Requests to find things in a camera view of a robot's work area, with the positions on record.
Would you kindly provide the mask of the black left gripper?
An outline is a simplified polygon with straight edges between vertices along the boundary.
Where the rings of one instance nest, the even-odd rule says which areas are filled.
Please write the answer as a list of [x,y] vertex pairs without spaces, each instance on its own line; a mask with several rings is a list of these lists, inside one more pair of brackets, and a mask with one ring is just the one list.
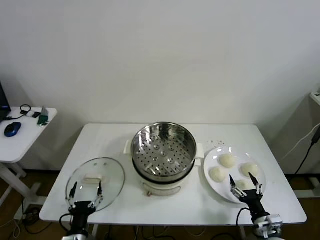
[[97,195],[93,201],[76,201],[73,204],[73,200],[77,190],[77,184],[78,182],[76,181],[73,187],[71,188],[68,197],[66,197],[68,211],[74,217],[88,218],[90,215],[96,212],[98,206],[104,200],[102,183],[101,181],[99,182],[98,188],[97,188]]

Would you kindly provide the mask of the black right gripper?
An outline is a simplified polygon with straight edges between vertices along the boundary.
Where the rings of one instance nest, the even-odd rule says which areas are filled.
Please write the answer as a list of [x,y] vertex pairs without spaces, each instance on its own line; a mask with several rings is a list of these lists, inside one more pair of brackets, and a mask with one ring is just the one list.
[[245,203],[248,206],[252,218],[261,218],[270,215],[265,211],[261,203],[261,199],[263,197],[263,185],[259,184],[257,178],[252,175],[251,172],[248,172],[248,174],[253,185],[255,186],[255,190],[250,189],[242,191],[236,186],[233,177],[229,175],[231,193],[237,199],[240,199],[242,203]]

